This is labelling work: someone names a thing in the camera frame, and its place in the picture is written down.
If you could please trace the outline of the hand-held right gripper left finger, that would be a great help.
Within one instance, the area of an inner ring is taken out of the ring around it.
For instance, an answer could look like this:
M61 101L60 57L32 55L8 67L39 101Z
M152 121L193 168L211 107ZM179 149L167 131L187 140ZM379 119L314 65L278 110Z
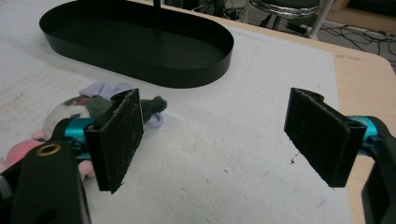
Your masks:
M143 136L139 90L111 98L103 114L67 118L55 127L52 139L64 140L79 162L90 161L99 190L114 193L121 186Z

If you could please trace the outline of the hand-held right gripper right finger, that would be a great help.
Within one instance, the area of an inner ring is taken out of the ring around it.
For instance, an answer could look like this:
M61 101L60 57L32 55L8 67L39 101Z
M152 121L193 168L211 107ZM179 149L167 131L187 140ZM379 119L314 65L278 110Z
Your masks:
M376 157L386 124L373 116L344 116L318 93L292 88L284 131L331 188L343 188L359 154Z

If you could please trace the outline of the pink and grey plush toy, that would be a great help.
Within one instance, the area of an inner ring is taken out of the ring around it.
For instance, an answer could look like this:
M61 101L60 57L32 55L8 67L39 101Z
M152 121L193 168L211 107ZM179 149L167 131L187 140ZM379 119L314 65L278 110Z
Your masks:
M78 92L79 96L70 98L57 105L45 118L41 130L32 134L31 140L21 141L14 145L4 159L0 159L0 173L20 161L34 147L49 140L55 126L66 118L97 118L105 113L111 106L111 98L118 93L132 90L129 83L121 83L112 87L105 81L91 84ZM166 101L161 96L152 100L141 100L143 121L149 127L159 128L163 125L161 112L167 107ZM87 159L78 162L81 177L95 177L92 162Z

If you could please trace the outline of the black oval tray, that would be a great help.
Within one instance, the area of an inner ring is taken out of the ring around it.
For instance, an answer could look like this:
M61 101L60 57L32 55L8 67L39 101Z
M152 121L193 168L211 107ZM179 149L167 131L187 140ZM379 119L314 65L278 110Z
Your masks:
M196 88L228 70L234 39L221 24L129 0L75 0L39 26L51 48L80 62L167 88Z

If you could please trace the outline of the white foam mat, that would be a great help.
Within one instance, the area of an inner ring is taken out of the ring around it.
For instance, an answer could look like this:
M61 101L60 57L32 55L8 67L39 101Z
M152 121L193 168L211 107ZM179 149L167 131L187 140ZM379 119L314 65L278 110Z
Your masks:
M55 53L38 22L63 0L0 0L0 158L59 103L124 76ZM344 189L330 188L284 131L292 88L337 105L333 56L233 29L227 73L195 89L136 81L167 103L146 129L123 184L85 188L94 224L349 224Z

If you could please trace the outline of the white stand leg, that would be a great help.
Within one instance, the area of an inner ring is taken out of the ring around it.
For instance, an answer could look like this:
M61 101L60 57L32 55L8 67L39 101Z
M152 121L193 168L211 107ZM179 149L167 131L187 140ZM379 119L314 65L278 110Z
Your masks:
M322 8L318 14L317 19L314 22L314 25L312 28L307 32L307 37L310 39L318 39L318 31L322 23L325 21L327 14L329 13L333 0L322 0L323 5Z

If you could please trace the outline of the metal stool base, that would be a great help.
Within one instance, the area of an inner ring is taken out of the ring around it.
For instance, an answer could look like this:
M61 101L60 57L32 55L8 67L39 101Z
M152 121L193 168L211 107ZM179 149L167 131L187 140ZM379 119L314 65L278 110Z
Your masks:
M314 15L320 4L320 0L248 0L248 2L268 14L260 23L260 27L266 28L272 16L276 16L273 30L278 28L282 18L293 19Z

